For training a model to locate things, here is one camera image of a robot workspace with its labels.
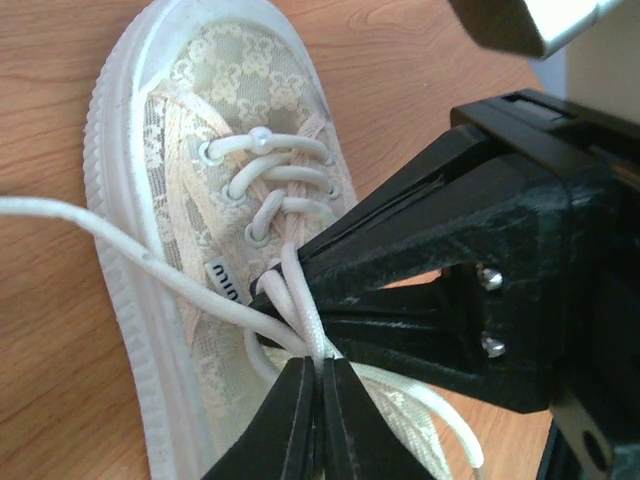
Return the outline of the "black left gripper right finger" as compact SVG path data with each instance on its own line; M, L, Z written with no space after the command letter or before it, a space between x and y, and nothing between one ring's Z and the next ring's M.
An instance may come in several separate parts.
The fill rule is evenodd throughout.
M322 396L327 479L433 477L392 432L348 360L324 362Z

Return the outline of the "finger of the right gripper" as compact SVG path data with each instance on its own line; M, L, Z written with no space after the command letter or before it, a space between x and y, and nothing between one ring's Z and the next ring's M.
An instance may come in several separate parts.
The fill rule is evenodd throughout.
M303 264L332 255L355 259L400 237L391 221L400 211L452 184L500 151L498 141L466 124L434 140L344 217L299 249Z

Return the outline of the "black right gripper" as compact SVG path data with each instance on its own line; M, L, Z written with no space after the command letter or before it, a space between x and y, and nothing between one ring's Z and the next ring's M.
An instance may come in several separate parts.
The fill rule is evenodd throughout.
M456 107L493 152L372 254L302 263L367 363L554 418L543 479L639 475L639 130L523 90Z

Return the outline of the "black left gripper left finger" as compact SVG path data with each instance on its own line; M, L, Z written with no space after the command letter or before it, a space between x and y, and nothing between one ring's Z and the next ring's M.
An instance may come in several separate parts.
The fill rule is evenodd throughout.
M204 474L212 480L311 479L314 475L315 371L290 359L252 421Z

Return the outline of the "white canvas sneaker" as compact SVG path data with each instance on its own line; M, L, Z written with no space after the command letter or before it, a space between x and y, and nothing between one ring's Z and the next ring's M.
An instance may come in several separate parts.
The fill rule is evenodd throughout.
M247 151L208 159L209 142L265 127L317 140L329 154L287 151L316 182L232 179ZM268 1L155 1L126 28L96 81L87 115L88 208L173 268L238 303L287 241L323 223L278 213L251 222L281 189L336 216L356 203L317 72ZM96 245L133 371L151 476L198 479L239 438L267 385L241 328L164 289L104 242Z

